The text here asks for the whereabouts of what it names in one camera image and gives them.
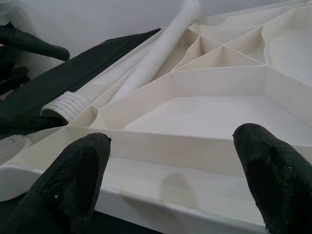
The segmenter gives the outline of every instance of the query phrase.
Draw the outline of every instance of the black fabric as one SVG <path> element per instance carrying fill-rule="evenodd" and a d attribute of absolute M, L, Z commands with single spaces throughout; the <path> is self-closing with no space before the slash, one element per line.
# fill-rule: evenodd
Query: black fabric
<path fill-rule="evenodd" d="M 312 165 L 257 124 L 236 129 L 234 144 L 268 231 L 312 233 Z"/>
<path fill-rule="evenodd" d="M 0 77 L 0 95 L 3 95 L 11 90 L 16 90 L 22 84 L 30 81 L 27 76 L 28 69 L 26 67 L 18 67 L 12 71 L 1 75 Z"/>
<path fill-rule="evenodd" d="M 0 202 L 0 223 L 13 211 L 24 195 L 6 202 Z M 94 211 L 86 234 L 160 234 L 133 223 Z"/>
<path fill-rule="evenodd" d="M 70 57 L 68 50 L 65 48 L 51 45 L 29 33 L 22 32 L 14 27 L 8 27 L 7 25 L 0 25 L 0 44 L 62 61 L 67 61 Z"/>
<path fill-rule="evenodd" d="M 1 133 L 6 136 L 27 135 L 42 129 L 63 126 L 62 119 L 28 115 L 5 115 L 0 113 Z"/>
<path fill-rule="evenodd" d="M 41 108 L 66 91 L 75 92 L 121 57 L 135 49 L 160 29 L 117 39 L 110 39 L 95 46 L 68 62 L 45 72 L 15 90 L 0 102 L 2 117 L 15 115 L 38 117 Z M 48 127 L 41 125 L 41 130 Z M 10 135 L 1 132 L 0 139 Z"/>
<path fill-rule="evenodd" d="M 3 234 L 82 234 L 98 200 L 111 139 L 89 134 L 67 146 L 0 228 Z"/>
<path fill-rule="evenodd" d="M 3 27 L 14 29 L 12 23 L 8 23 Z M 18 54 L 19 51 L 11 46 L 0 46 L 0 80 L 5 79 L 6 76 L 12 71 Z"/>

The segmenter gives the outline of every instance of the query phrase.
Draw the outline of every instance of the dark table surface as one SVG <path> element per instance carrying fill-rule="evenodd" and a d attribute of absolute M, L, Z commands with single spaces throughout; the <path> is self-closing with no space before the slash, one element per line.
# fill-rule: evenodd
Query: dark table surface
<path fill-rule="evenodd" d="M 0 202 L 0 224 L 1 221 L 13 210 L 23 196 L 19 196 L 13 200 Z M 111 217 L 100 212 L 94 212 L 90 227 L 86 234 L 160 234 L 158 232 L 143 228 L 123 221 L 118 218 Z"/>

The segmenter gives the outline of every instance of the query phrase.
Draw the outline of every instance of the white backdrop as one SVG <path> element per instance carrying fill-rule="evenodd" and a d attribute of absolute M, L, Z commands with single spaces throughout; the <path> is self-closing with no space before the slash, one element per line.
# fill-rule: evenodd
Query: white backdrop
<path fill-rule="evenodd" d="M 257 7 L 283 0 L 201 0 L 202 15 Z M 15 0 L 20 27 L 49 43 L 66 47 L 71 57 L 101 42 L 146 32 L 169 23 L 182 0 Z M 60 64 L 26 55 L 31 77 Z"/>

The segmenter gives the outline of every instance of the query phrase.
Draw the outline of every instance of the white cylindrical tube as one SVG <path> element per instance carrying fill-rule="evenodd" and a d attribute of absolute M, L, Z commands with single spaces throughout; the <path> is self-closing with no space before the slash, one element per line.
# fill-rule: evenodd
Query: white cylindrical tube
<path fill-rule="evenodd" d="M 170 55 L 184 31 L 199 16 L 200 2 L 198 0 L 185 0 L 181 5 L 179 13 L 119 88 L 110 103 L 149 83 Z"/>
<path fill-rule="evenodd" d="M 85 110 L 89 104 L 84 96 L 67 91 L 44 105 L 40 114 L 48 117 L 63 117 L 64 120 L 70 122 Z"/>
<path fill-rule="evenodd" d="M 151 49 L 152 45 L 153 43 L 132 55 L 112 70 L 93 80 L 90 84 L 83 86 L 77 91 L 77 93 L 84 96 L 88 101 L 90 101 L 90 103 L 92 103 L 98 96 L 104 93 L 117 80 L 131 70 L 131 68 L 138 64 Z"/>

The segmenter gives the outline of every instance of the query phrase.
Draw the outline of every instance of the white plastic surface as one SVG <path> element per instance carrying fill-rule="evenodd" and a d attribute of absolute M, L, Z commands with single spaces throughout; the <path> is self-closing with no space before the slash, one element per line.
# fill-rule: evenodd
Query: white plastic surface
<path fill-rule="evenodd" d="M 312 85 L 312 8 L 295 8 L 264 26 L 268 64 Z"/>
<path fill-rule="evenodd" d="M 312 162 L 306 5 L 191 25 L 153 82 L 109 104 L 134 66 L 67 127 L 2 165 L 0 200 L 26 192 L 68 144 L 102 132 L 112 152 L 98 211 L 169 234 L 266 233 L 232 134 L 240 124 L 261 124 Z M 277 39 L 288 45 L 282 55 Z"/>
<path fill-rule="evenodd" d="M 59 129 L 61 127 L 45 129 L 26 136 L 13 135 L 0 140 L 0 166 Z"/>
<path fill-rule="evenodd" d="M 126 79 L 110 103 L 149 83 L 172 49 L 181 38 L 187 27 L 200 16 L 198 0 L 185 0 L 179 13 L 166 27 L 165 31 L 152 46 L 151 50 L 137 65 L 132 74 Z"/>
<path fill-rule="evenodd" d="M 129 70 L 137 65 L 152 46 L 153 43 L 138 51 L 118 66 L 112 68 L 107 73 L 95 79 L 90 85 L 82 87 L 78 93 L 86 96 L 90 103 L 92 103 L 99 95 L 104 93 L 123 75 L 125 75 Z"/>

